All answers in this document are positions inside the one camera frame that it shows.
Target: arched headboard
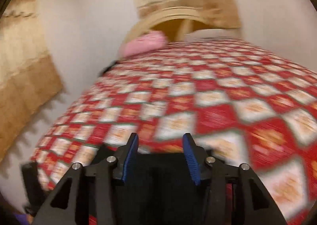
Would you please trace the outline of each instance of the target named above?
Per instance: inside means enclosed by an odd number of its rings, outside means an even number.
[[[151,30],[160,30],[171,42],[181,41],[185,34],[201,29],[215,28],[200,15],[196,8],[172,7],[151,13],[136,23],[124,39],[129,42]]]

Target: bed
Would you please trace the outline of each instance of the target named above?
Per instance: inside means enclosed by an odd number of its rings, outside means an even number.
[[[137,23],[125,42],[150,30],[171,42],[120,60],[54,123],[31,157],[42,187],[53,189],[72,163],[88,165],[101,144],[116,149],[132,132],[142,154],[181,152],[191,133],[227,163],[249,163],[288,223],[300,224],[317,199],[317,73],[240,38],[184,41],[207,28],[192,8]]]

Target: white wall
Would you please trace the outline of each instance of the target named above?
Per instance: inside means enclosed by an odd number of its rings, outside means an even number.
[[[236,0],[244,38],[317,71],[317,12],[310,0]]]
[[[76,0],[39,0],[48,48],[65,89],[34,116],[1,163],[1,192],[19,210],[27,202],[19,164],[28,161],[35,144],[50,125],[96,79],[97,71],[89,68],[92,59],[84,41],[79,9]]]
[[[132,0],[39,0],[39,11],[65,91],[34,116],[0,164],[0,190],[21,211],[27,200],[20,163],[28,161],[55,119],[117,59],[125,34],[137,22]]]
[[[90,68],[100,70],[104,63],[118,59],[118,49],[138,17],[133,0],[78,0],[86,17],[85,31],[91,42],[94,61]]]
[[[39,0],[47,43],[66,92],[35,115],[0,165],[0,189],[17,208],[26,202],[19,163],[51,123],[117,58],[137,22],[133,0]],[[317,13],[309,0],[237,0],[245,39],[317,70]]]

